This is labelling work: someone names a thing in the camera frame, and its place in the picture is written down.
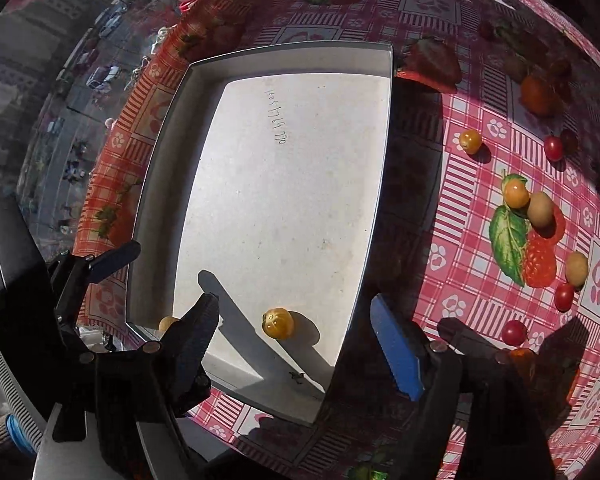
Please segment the yellow cherry tomato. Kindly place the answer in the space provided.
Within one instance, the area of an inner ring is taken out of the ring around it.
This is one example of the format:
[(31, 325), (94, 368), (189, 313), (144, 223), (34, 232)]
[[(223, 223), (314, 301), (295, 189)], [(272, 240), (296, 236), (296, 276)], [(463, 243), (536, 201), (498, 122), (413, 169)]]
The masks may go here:
[(288, 310), (282, 307), (267, 310), (262, 315), (262, 330), (270, 338), (289, 339), (294, 336), (294, 318)]
[(458, 145), (468, 155), (475, 155), (482, 147), (482, 136), (475, 129), (465, 130), (458, 137)]

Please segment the orange mandarin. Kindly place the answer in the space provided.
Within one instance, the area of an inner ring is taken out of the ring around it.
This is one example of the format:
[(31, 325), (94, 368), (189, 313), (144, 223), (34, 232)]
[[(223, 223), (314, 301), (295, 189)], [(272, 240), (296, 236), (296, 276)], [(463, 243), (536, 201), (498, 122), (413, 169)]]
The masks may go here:
[(520, 84), (519, 101), (528, 112), (538, 117), (554, 116), (558, 107), (554, 89), (535, 75), (528, 75)]

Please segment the small yellow fruit tray edge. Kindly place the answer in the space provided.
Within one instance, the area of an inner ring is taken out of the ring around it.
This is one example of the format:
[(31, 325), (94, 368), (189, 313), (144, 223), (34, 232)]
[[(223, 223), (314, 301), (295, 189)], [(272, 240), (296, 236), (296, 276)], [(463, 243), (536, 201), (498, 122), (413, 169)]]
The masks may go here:
[(160, 320), (158, 330), (161, 333), (165, 333), (175, 322), (178, 322), (178, 318), (175, 316), (165, 316)]

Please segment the red cherry tomato bottom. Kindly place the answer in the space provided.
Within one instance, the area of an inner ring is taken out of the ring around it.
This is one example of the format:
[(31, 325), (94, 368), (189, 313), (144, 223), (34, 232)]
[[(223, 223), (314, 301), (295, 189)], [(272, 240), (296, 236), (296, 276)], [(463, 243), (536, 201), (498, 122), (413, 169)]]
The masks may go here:
[(501, 332), (501, 340), (511, 347), (520, 347), (527, 339), (527, 327), (524, 323), (512, 318), (507, 321)]

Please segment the red cherry tomato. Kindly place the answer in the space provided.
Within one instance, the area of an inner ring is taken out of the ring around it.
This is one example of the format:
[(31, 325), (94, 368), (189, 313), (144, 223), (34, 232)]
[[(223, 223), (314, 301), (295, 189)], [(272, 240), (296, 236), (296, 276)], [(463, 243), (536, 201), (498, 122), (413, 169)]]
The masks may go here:
[(562, 144), (562, 140), (558, 136), (547, 136), (544, 140), (543, 148), (546, 159), (549, 162), (557, 164), (564, 158), (564, 144)]
[(574, 297), (574, 287), (568, 283), (557, 286), (554, 295), (554, 305), (559, 312), (567, 312), (571, 309)]
[(527, 339), (527, 327), (524, 323), (512, 318), (507, 321), (501, 332), (501, 340), (511, 347), (520, 347)]

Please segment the red cherry tomato lower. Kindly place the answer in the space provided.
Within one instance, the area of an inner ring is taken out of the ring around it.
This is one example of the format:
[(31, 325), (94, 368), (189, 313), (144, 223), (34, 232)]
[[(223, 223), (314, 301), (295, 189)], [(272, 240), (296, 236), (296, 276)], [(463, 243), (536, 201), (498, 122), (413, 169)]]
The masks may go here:
[(554, 295), (554, 305), (559, 312), (567, 312), (571, 309), (574, 297), (574, 287), (568, 283), (557, 286)]

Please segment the white rectangular tray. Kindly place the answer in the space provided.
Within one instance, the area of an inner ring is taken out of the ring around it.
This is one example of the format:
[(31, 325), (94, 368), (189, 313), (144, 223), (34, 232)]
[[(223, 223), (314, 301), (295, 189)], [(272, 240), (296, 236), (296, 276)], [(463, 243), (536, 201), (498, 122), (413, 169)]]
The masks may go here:
[[(313, 424), (358, 303), (389, 136), (388, 44), (307, 41), (190, 64), (144, 177), (126, 322), (142, 337), (205, 292), (215, 387)], [(262, 315), (282, 307), (294, 336)]]

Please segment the red checkered fruit tablecloth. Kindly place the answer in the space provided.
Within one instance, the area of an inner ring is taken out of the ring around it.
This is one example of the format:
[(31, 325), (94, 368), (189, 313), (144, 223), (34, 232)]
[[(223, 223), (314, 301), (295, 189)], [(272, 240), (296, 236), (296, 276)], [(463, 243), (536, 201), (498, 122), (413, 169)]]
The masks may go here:
[[(558, 478), (600, 477), (600, 52), (543, 0), (195, 0), (144, 67), (112, 122), (88, 184), (74, 250), (100, 254), (131, 235), (136, 189), (185, 67), (215, 54), (310, 40), (388, 44), (396, 97), (370, 281), (426, 333), (460, 321), (491, 342), (516, 318), (515, 358)], [(558, 97), (538, 117), (519, 101), (528, 75)], [(458, 137), (482, 136), (475, 155)], [(558, 136), (564, 158), (546, 159)], [(554, 203), (537, 229), (505, 183)], [(559, 312), (570, 252), (588, 278)]]

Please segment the tan longan fruit lower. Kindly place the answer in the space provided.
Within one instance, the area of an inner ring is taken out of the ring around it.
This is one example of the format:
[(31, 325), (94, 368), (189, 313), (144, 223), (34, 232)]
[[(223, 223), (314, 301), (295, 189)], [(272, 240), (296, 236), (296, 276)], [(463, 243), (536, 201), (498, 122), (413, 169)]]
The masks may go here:
[(566, 259), (565, 276), (574, 288), (580, 288), (588, 278), (588, 257), (582, 252), (570, 252)]

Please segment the tan longan fruit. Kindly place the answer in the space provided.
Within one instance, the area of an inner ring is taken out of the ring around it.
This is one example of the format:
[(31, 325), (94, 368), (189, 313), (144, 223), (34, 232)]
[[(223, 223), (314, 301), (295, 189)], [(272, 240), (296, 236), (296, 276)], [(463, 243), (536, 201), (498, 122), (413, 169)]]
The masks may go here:
[(565, 276), (574, 288), (580, 288), (588, 278), (588, 257), (582, 252), (570, 252), (566, 259)]
[(527, 207), (527, 217), (537, 229), (544, 229), (554, 219), (554, 203), (544, 192), (534, 192), (530, 195)]

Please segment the orange cherry tomato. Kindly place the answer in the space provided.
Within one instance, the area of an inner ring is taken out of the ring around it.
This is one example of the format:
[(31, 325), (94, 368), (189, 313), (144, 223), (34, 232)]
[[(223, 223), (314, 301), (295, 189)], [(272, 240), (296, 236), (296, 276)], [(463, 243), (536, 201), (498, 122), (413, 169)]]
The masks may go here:
[(526, 184), (517, 178), (511, 178), (505, 183), (503, 196), (510, 209), (524, 209), (530, 200)]

